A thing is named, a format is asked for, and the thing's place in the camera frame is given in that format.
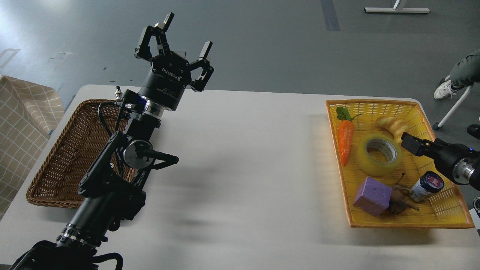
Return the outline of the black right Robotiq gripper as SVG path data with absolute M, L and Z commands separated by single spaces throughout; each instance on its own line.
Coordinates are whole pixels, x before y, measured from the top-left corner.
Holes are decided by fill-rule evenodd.
M 440 139 L 432 142 L 407 132 L 403 132 L 401 140 L 401 147 L 414 156 L 432 158 L 437 171 L 449 180 L 479 180 L 479 152 L 471 147 L 446 143 Z

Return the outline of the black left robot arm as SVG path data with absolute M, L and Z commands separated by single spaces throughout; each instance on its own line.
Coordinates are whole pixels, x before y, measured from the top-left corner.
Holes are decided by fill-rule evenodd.
M 177 156 L 155 151 L 151 136 L 161 126 L 163 112 L 177 109 L 187 86 L 203 91 L 214 72 L 207 59 L 211 41 L 192 63 L 170 49 L 166 32 L 173 17 L 170 12 L 163 22 L 146 26 L 139 39 L 134 56 L 150 63 L 139 92 L 117 87 L 115 100 L 97 107 L 109 139 L 79 182 L 84 201 L 74 217 L 55 242 L 37 242 L 11 270 L 97 270 L 107 260 L 122 269 L 122 255 L 97 255 L 97 248 L 108 240 L 107 231 L 116 231 L 145 205 L 143 187 L 150 172 L 178 163 Z

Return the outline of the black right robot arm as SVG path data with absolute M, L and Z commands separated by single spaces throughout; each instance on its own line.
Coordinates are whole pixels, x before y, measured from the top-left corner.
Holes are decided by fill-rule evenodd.
M 401 147 L 417 157 L 433 160 L 436 171 L 458 186 L 471 186 L 479 190 L 479 151 L 461 143 L 447 143 L 436 138 L 433 141 L 404 132 Z

